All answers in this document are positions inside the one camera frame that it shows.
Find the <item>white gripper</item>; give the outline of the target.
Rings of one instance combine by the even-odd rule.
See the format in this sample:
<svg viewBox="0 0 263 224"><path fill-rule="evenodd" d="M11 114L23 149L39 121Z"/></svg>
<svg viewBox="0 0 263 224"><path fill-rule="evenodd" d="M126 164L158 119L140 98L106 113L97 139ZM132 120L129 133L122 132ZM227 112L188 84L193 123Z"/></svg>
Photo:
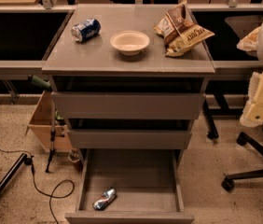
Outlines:
<svg viewBox="0 0 263 224"><path fill-rule="evenodd" d="M254 72L250 78L248 100L243 109L240 123L251 128L263 124L263 72Z"/></svg>

